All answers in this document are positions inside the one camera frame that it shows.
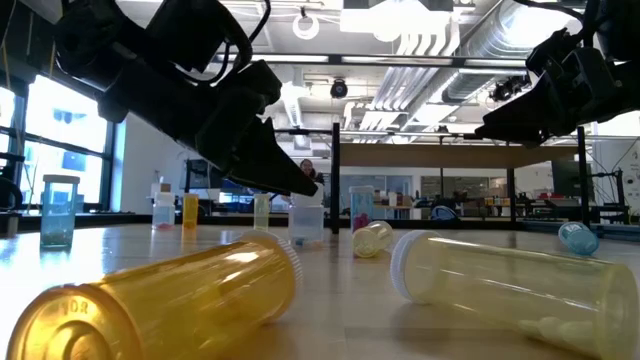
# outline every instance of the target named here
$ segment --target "glass window pane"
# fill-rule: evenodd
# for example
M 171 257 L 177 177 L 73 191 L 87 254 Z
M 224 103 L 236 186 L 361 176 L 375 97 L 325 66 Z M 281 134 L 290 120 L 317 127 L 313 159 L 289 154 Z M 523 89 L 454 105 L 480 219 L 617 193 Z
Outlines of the glass window pane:
M 78 154 L 61 148 L 27 141 L 25 161 L 20 179 L 20 190 L 24 203 L 29 203 L 33 184 L 32 204 L 40 204 L 46 174 L 71 175 L 80 177 L 78 194 L 84 195 L 85 203 L 100 202 L 100 182 L 102 180 L 102 159 L 96 156 Z
M 11 91 L 0 87 L 0 126 L 11 126 L 11 118 L 15 109 L 14 98 L 15 95 Z
M 9 151 L 9 135 L 0 134 L 0 152 Z M 0 159 L 0 166 L 7 165 L 6 159 Z
M 28 133 L 104 152 L 107 122 L 98 104 L 42 76 L 29 86 L 26 126 Z

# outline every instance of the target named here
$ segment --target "window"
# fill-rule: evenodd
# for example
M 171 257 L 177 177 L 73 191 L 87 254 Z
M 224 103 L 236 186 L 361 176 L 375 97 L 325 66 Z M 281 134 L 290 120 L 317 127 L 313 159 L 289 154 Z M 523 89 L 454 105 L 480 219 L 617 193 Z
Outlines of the window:
M 61 148 L 27 141 L 25 144 L 25 162 L 20 179 L 20 191 L 24 202 L 40 204 L 45 174 L 71 175 L 80 178 L 78 195 L 85 203 L 100 202 L 100 184 L 102 181 L 102 158 L 78 154 Z
M 29 85 L 29 99 L 23 119 L 24 166 L 20 190 L 25 204 L 41 204 L 47 174 L 80 178 L 78 201 L 108 205 L 111 158 L 108 153 L 109 124 L 98 116 L 97 103 L 51 79 L 37 76 Z M 54 198 L 64 196 L 52 189 Z
M 0 126 L 11 126 L 11 118 L 15 109 L 14 99 L 15 95 L 11 91 L 0 87 Z
M 29 86 L 27 133 L 104 152 L 107 121 L 98 116 L 95 101 L 48 78 Z

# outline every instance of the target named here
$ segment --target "plastic container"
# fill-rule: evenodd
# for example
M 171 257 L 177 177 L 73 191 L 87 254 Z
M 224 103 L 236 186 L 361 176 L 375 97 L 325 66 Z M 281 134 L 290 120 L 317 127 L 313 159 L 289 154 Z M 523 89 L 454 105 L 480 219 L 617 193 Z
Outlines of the plastic container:
M 7 359 L 216 358 L 284 313 L 302 278 L 276 236 L 236 241 L 44 291 L 20 316 Z
M 579 222 L 568 222 L 558 230 L 558 237 L 571 252 L 589 256 L 600 246 L 600 240 L 586 225 Z
M 176 223 L 175 196 L 173 193 L 156 193 L 153 202 L 151 226 L 154 230 L 172 229 Z
M 351 232 L 363 228 L 373 218 L 373 186 L 351 186 Z
M 253 228 L 267 231 L 269 229 L 269 194 L 255 194 L 253 199 Z
M 429 231 L 393 251 L 394 287 L 587 356 L 632 359 L 638 289 L 624 265 L 464 243 Z
M 324 207 L 289 206 L 289 237 L 302 246 L 324 240 Z
M 353 233 L 353 253 L 361 258 L 378 255 L 393 241 L 393 229 L 384 221 L 374 221 Z
M 184 194 L 182 198 L 182 229 L 194 231 L 198 226 L 198 195 Z
M 76 196 L 80 178 L 66 175 L 45 175 L 42 195 L 40 246 L 69 247 L 73 242 L 76 223 Z

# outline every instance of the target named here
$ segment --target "wooden table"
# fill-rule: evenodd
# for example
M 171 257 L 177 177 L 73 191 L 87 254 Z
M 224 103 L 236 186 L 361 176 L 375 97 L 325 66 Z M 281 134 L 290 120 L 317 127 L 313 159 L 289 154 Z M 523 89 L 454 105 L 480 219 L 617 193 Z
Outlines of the wooden table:
M 226 244 L 246 228 L 201 226 L 197 241 L 180 231 L 152 234 L 146 225 L 77 230 L 69 253 L 41 252 L 38 234 L 0 240 L 0 353 L 25 306 L 47 287 L 90 281 L 115 270 Z M 286 236 L 285 228 L 272 229 Z M 396 237 L 404 231 L 397 231 Z M 497 246 L 564 253 L 556 236 L 499 231 L 441 231 L 443 236 Z M 304 288 L 291 309 L 224 359 L 584 359 L 473 316 L 402 298 L 389 279 L 390 255 L 354 259 L 348 230 L 326 232 L 320 248 L 299 250 Z M 606 241 L 599 258 L 628 264 L 640 274 L 640 247 Z

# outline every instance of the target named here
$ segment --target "ceiling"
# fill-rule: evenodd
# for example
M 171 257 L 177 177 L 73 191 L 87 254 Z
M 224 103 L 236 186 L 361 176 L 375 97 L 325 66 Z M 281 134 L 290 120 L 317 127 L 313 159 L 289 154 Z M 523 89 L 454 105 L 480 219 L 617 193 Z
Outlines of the ceiling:
M 60 17 L 60 4 L 58 0 L 22 1 L 52 22 L 56 21 Z M 143 27 L 149 23 L 160 4 L 159 1 L 154 0 L 116 1 L 127 16 Z M 304 2 L 300 0 L 272 1 L 274 3 L 272 16 L 263 32 L 253 43 L 254 52 L 256 53 L 397 54 L 399 51 L 402 51 L 405 46 L 408 46 L 409 48 L 411 47 L 411 45 L 407 45 L 407 42 L 403 42 L 403 36 L 391 42 L 384 42 L 378 40 L 378 38 L 376 38 L 372 33 L 341 31 L 340 15 L 346 10 L 344 9 L 343 0 L 323 0 L 323 2 L 315 0 Z M 402 0 L 396 1 L 396 3 L 402 3 L 403 1 L 415 2 L 416 0 Z M 429 30 L 433 31 L 432 34 L 436 34 L 437 36 L 432 35 L 432 43 L 429 47 L 425 47 L 423 49 L 424 54 L 435 49 L 436 43 L 438 42 L 437 39 L 441 38 L 441 33 L 446 35 L 447 45 L 444 46 L 444 43 L 442 45 L 444 48 L 447 48 L 450 43 L 454 43 L 452 39 L 456 37 L 458 39 L 464 39 L 466 35 L 471 34 L 467 34 L 467 32 L 481 32 L 482 26 L 474 28 L 474 25 L 476 25 L 483 15 L 496 4 L 497 0 L 455 1 L 461 1 L 464 4 L 473 4 L 475 7 L 467 7 L 467 11 L 456 13 L 457 15 L 455 15 L 455 18 L 459 23 L 459 34 L 454 36 L 453 32 L 450 31 L 452 27 L 451 21 L 453 20 L 448 20 L 449 25 L 442 29 Z M 264 10 L 261 2 L 252 0 L 222 0 L 221 2 L 230 9 L 247 33 L 250 33 L 254 29 Z M 504 6 L 507 2 L 511 3 L 510 0 L 505 0 L 501 6 Z M 319 31 L 317 35 L 310 40 L 300 38 L 293 31 L 294 19 L 297 14 L 300 13 L 301 5 L 305 5 L 307 14 L 316 16 L 319 21 Z M 435 14 L 435 12 L 426 12 L 425 14 Z M 428 20 L 429 19 L 425 18 L 423 21 L 425 24 L 424 26 L 427 26 L 430 23 Z M 485 23 L 491 23 L 494 20 L 495 19 L 490 19 Z M 311 20 L 309 19 L 303 19 L 300 21 L 300 28 L 302 30 L 308 29 L 310 22 Z M 407 39 L 409 44 L 411 44 L 411 39 L 414 38 L 408 37 Z M 419 51 L 418 49 L 421 47 L 421 44 L 422 43 L 420 43 L 420 45 L 418 45 L 418 43 L 414 43 L 414 52 Z M 450 49 L 451 51 L 455 50 L 456 55 L 477 57 L 474 56 L 474 53 L 465 54 L 465 49 L 463 49 L 463 47 L 456 48 L 457 46 L 453 46 Z M 391 68 L 380 66 L 274 65 L 272 68 L 283 83 L 289 81 L 292 83 L 297 82 L 294 85 L 303 87 L 305 92 L 304 96 L 297 99 L 297 102 L 295 98 L 288 97 L 285 100 L 285 96 L 283 96 L 283 99 L 267 109 L 267 115 L 271 115 L 277 119 L 277 121 L 275 121 L 275 125 L 277 127 L 284 128 L 291 127 L 292 125 L 291 122 L 287 122 L 286 113 L 286 108 L 290 107 L 292 103 L 296 103 L 299 106 L 299 111 L 301 112 L 300 118 L 302 119 L 303 127 L 328 128 L 331 126 L 331 122 L 336 120 L 336 117 L 338 117 L 343 124 L 347 125 L 345 107 L 348 108 L 351 106 L 349 105 L 350 102 L 364 104 L 365 106 L 372 106 L 373 100 L 375 100 L 377 96 L 380 96 L 379 90 L 381 86 L 384 87 L 385 85 L 389 85 L 393 80 L 397 80 L 397 77 L 392 76 L 393 71 Z M 209 70 L 216 71 L 217 65 L 211 66 Z M 418 74 L 414 69 L 411 69 L 411 71 L 402 69 L 399 72 L 404 74 L 403 78 L 397 84 L 393 83 L 394 87 L 384 87 L 385 90 L 392 89 L 389 99 L 393 99 L 394 91 L 399 93 L 402 93 L 402 91 L 408 92 L 409 84 L 413 80 L 412 78 Z M 385 130 L 386 128 L 395 129 L 396 131 L 398 129 L 402 130 L 403 127 L 406 127 L 405 123 L 409 120 L 409 117 L 413 117 L 418 113 L 424 113 L 424 111 L 420 112 L 414 110 L 419 109 L 421 106 L 424 107 L 425 103 L 428 104 L 432 101 L 428 100 L 425 96 L 434 92 L 435 88 L 438 88 L 439 85 L 442 85 L 438 81 L 442 80 L 443 83 L 447 81 L 448 79 L 446 75 L 450 74 L 446 71 L 435 72 L 434 70 L 434 74 L 431 75 L 432 76 L 430 78 L 425 78 L 424 84 L 420 84 L 422 86 L 419 88 L 420 91 L 417 92 L 414 97 L 410 97 L 407 100 L 407 106 L 404 108 L 393 109 L 399 114 L 396 118 L 391 116 L 387 117 L 387 120 L 376 120 L 374 125 L 371 125 L 371 127 L 377 127 L 378 130 Z M 393 80 L 389 80 L 389 82 L 385 83 L 386 77 Z M 345 79 L 346 84 L 349 87 L 349 94 L 345 99 L 331 99 L 329 95 L 331 85 L 336 78 Z M 412 126 L 412 131 L 428 131 L 430 128 L 433 128 L 435 125 L 440 123 L 451 124 L 452 126 L 460 125 L 459 128 L 461 129 L 464 128 L 470 129 L 469 131 L 473 131 L 474 127 L 482 124 L 482 116 L 496 106 L 490 100 L 487 100 L 487 94 L 492 84 L 495 83 L 496 80 L 500 80 L 502 78 L 503 77 L 501 76 L 489 75 L 487 77 L 488 82 L 483 82 L 481 84 L 482 86 L 472 91 L 470 96 L 461 103 L 463 106 L 460 106 L 459 108 L 455 107 L 451 113 L 447 113 L 441 117 L 439 116 L 438 118 L 426 120 L 420 119 L 421 124 L 426 121 L 427 123 L 430 123 L 431 126 Z M 362 117 L 354 120 L 350 125 L 350 129 L 358 130 L 358 126 L 360 126 L 359 129 L 362 130 L 361 123 Z

